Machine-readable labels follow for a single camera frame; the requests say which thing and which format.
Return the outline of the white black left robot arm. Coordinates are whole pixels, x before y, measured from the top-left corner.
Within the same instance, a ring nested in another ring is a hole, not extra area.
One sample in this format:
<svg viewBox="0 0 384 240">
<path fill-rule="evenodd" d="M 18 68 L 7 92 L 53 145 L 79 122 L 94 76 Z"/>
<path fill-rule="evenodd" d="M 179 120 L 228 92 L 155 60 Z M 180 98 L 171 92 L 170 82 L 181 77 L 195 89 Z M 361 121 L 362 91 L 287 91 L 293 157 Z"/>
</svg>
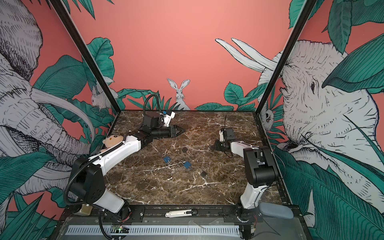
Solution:
<svg viewBox="0 0 384 240">
<path fill-rule="evenodd" d="M 153 140 L 180 136 L 185 130 L 171 124 L 175 115 L 175 112 L 170 110 L 144 113 L 143 121 L 137 130 L 118 136 L 116 143 L 112 143 L 99 154 L 75 160 L 64 190 L 65 204 L 88 204 L 109 211 L 120 219 L 126 219 L 131 211 L 129 203 L 108 190 L 105 176 L 116 165 L 145 148 Z"/>
</svg>

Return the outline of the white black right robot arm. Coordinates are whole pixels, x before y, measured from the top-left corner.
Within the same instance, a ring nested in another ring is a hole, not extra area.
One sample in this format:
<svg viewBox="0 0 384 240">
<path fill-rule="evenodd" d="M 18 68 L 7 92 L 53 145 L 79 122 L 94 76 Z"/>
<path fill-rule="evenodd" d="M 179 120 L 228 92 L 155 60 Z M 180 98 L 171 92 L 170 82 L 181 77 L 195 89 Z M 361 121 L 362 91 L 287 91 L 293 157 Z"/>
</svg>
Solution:
<svg viewBox="0 0 384 240">
<path fill-rule="evenodd" d="M 232 128 L 222 128 L 219 131 L 219 139 L 215 141 L 215 150 L 232 153 L 244 159 L 248 183 L 240 202 L 243 209 L 256 208 L 264 191 L 279 178 L 279 171 L 270 148 L 239 141 Z"/>
</svg>

